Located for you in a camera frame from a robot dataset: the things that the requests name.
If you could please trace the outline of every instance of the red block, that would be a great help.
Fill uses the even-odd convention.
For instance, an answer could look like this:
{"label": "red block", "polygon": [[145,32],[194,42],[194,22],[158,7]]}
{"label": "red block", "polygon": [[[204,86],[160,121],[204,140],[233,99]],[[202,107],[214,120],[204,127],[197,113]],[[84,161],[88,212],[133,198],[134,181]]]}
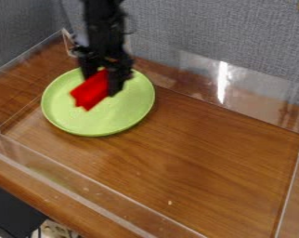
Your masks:
{"label": "red block", "polygon": [[108,86],[108,71],[101,70],[70,91],[76,106],[89,111],[108,97]]}

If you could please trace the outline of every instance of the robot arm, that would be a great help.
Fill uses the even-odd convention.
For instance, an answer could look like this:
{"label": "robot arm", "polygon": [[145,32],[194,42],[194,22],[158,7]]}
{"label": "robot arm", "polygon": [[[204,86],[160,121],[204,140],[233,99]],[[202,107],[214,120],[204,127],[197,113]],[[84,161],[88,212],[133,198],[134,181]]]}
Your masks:
{"label": "robot arm", "polygon": [[108,71],[108,95],[113,96],[132,78],[133,61],[124,50],[125,17],[121,9],[124,0],[81,0],[84,4],[85,32],[88,46],[76,42],[73,53],[85,80],[96,73],[97,68]]}

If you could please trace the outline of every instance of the wooden table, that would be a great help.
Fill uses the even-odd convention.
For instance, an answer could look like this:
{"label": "wooden table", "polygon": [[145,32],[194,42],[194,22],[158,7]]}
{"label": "wooden table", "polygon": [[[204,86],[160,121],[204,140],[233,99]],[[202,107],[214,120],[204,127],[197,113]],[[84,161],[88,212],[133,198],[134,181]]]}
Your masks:
{"label": "wooden table", "polygon": [[[77,65],[60,42],[26,62],[0,72],[4,135],[206,237],[273,236],[297,133],[157,86],[153,110],[134,128],[104,138],[69,135],[44,119],[37,97]],[[149,74],[150,65],[140,60],[137,68]],[[85,237],[137,237],[2,162],[0,186]]]}

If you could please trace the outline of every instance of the green plate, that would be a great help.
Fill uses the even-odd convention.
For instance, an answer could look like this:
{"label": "green plate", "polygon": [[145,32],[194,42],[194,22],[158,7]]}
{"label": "green plate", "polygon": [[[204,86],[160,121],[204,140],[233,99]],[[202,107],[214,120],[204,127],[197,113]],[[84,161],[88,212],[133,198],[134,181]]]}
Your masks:
{"label": "green plate", "polygon": [[42,111],[48,121],[68,133],[108,136],[134,126],[149,113],[154,89],[148,77],[133,71],[124,89],[104,99],[89,111],[76,107],[69,92],[82,83],[80,69],[61,75],[48,86],[42,96]]}

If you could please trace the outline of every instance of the wood grain surface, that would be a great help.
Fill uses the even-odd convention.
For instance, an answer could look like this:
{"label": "wood grain surface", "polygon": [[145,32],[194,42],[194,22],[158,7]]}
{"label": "wood grain surface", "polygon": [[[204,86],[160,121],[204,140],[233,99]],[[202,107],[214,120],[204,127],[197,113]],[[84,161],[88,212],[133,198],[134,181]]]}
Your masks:
{"label": "wood grain surface", "polygon": [[[44,51],[52,59],[61,54],[58,47],[54,44]],[[76,67],[70,59],[60,59],[52,68],[42,63],[32,66],[32,59],[28,62],[29,66],[5,72],[34,79],[9,97],[20,103],[37,97],[53,78]],[[38,100],[4,124],[2,133],[208,237],[272,237],[299,134],[158,86],[156,95],[148,118],[110,137],[81,138],[60,131],[44,119]],[[20,109],[8,108],[0,112]],[[97,221],[74,205],[64,206],[66,198],[50,207],[44,202],[48,188],[26,189],[30,178],[16,176],[9,177],[0,166],[0,185],[81,234],[132,237],[118,228],[105,236],[106,227],[98,222],[108,221]]]}

